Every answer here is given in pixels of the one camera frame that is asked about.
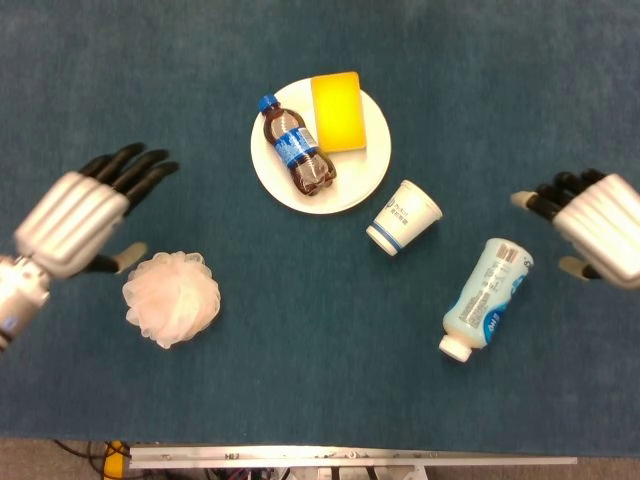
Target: yellow sponge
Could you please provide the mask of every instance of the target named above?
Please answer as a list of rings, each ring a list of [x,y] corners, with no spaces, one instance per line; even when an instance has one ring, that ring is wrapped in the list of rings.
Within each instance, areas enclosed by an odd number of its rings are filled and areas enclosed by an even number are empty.
[[[313,77],[311,93],[322,150],[341,152],[367,146],[356,72]]]

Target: white paper cup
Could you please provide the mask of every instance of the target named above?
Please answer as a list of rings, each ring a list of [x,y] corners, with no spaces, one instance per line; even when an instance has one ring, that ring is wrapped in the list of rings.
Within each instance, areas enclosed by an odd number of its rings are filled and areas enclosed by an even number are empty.
[[[393,256],[441,218],[442,211],[436,202],[414,183],[403,180],[391,200],[367,227],[367,235]]]

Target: bottle label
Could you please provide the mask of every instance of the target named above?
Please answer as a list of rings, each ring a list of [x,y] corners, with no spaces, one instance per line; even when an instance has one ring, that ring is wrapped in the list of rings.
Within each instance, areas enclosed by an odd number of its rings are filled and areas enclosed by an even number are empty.
[[[304,127],[289,130],[276,141],[275,147],[288,168],[294,167],[305,153],[312,154],[318,150],[318,144]]]

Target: silver robotic hand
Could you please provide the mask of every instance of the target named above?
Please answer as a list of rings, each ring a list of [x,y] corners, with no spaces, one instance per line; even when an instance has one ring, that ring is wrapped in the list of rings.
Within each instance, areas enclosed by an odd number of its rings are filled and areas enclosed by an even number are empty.
[[[87,271],[118,273],[144,255],[143,243],[113,257],[99,252],[122,220],[178,170],[176,162],[164,161],[169,152],[143,153],[145,148],[127,145],[67,173],[18,227],[20,256],[0,257],[0,352],[47,302],[51,279]]]
[[[640,195],[620,175],[561,172],[553,185],[514,193],[511,201],[551,222],[584,258],[562,257],[562,270],[640,288]]]

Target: mesh sponge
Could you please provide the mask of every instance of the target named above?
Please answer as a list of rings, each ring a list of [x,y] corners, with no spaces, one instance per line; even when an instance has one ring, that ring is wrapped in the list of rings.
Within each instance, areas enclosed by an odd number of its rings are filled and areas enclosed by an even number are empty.
[[[220,290],[199,253],[156,253],[122,287],[127,320],[162,348],[191,339],[220,311]]]

